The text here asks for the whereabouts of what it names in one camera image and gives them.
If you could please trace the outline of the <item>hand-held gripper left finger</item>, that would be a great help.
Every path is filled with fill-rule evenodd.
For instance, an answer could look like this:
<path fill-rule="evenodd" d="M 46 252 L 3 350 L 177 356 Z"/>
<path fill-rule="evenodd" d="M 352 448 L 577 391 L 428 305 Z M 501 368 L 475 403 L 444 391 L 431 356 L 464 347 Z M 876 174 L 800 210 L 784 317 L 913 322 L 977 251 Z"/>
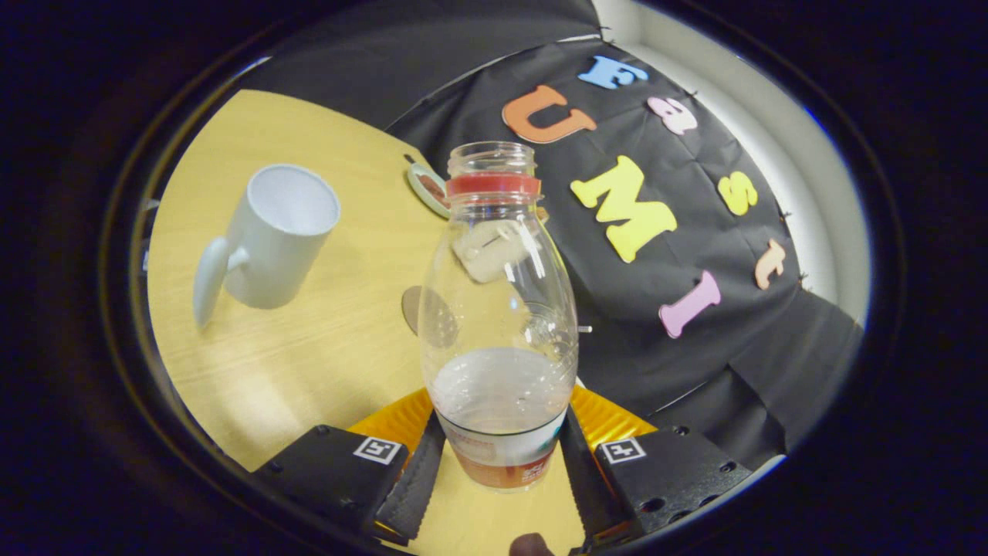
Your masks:
<path fill-rule="evenodd" d="M 255 476 L 312 514 L 381 541 L 418 537 L 445 446 L 420 388 L 349 429 L 312 427 Z"/>

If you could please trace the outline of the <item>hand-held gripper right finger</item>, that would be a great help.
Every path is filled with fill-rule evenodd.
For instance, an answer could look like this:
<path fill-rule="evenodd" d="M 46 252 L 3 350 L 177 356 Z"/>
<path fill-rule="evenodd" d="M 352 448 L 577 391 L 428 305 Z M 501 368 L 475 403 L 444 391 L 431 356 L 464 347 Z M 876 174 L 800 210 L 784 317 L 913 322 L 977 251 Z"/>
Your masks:
<path fill-rule="evenodd" d="M 656 427 L 577 386 L 559 436 L 584 551 L 659 534 L 727 498 L 751 470 L 684 425 Z"/>

